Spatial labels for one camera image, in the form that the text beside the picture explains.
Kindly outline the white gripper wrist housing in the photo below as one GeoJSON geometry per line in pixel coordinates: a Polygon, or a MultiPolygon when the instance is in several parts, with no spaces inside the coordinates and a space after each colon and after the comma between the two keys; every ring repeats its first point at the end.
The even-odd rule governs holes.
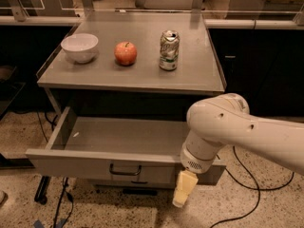
{"type": "Polygon", "coordinates": [[[181,164],[192,173],[206,173],[222,147],[221,142],[205,140],[190,130],[181,147],[181,164]]]}

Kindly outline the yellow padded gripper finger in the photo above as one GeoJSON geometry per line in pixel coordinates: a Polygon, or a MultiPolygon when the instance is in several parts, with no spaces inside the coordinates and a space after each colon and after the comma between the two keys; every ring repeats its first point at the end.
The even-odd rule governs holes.
{"type": "Polygon", "coordinates": [[[197,185],[198,180],[199,179],[197,175],[188,170],[179,172],[172,200],[172,203],[176,207],[182,208],[182,206],[186,203],[189,195],[197,185]]]}

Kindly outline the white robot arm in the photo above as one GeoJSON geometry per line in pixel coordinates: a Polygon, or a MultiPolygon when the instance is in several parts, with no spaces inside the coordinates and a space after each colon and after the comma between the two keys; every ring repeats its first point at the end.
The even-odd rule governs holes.
{"type": "Polygon", "coordinates": [[[179,172],[173,204],[182,207],[226,145],[243,147],[297,174],[304,174],[304,124],[259,118],[247,102],[228,93],[198,101],[186,115],[189,133],[180,151],[184,169],[179,172]]]}

